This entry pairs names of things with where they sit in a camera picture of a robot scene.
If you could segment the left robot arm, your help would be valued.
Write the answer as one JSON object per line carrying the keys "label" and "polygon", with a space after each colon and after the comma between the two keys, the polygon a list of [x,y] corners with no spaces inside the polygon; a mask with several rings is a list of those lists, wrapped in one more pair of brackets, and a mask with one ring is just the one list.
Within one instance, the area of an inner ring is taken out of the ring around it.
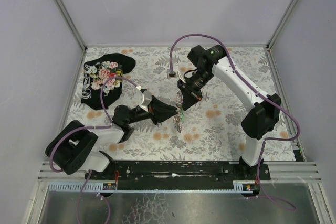
{"label": "left robot arm", "polygon": [[73,120],[47,146],[45,154],[49,158],[49,167],[55,173],[67,175],[81,168],[102,172],[110,164],[110,158],[94,148],[104,142],[119,144],[127,141],[134,131],[133,123],[151,120],[158,125],[175,115],[177,107],[152,95],[135,108],[117,106],[108,125],[85,126]]}

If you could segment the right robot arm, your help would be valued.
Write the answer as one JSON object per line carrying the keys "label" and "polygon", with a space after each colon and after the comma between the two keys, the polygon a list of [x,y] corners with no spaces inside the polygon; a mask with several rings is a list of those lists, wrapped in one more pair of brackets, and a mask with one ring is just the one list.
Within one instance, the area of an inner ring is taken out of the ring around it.
{"label": "right robot arm", "polygon": [[196,67],[190,77],[180,77],[177,86],[182,93],[182,109],[188,110],[202,100],[201,88],[212,77],[217,77],[224,82],[239,98],[247,111],[242,121],[242,128],[247,135],[246,149],[242,154],[242,160],[249,166],[258,163],[261,152],[262,137],[271,132],[279,121],[280,110],[261,98],[263,95],[276,105],[281,105],[281,98],[277,94],[268,95],[267,92],[257,86],[245,74],[238,76],[239,68],[231,64],[229,57],[221,45],[210,49],[196,46],[191,49],[187,58]]}

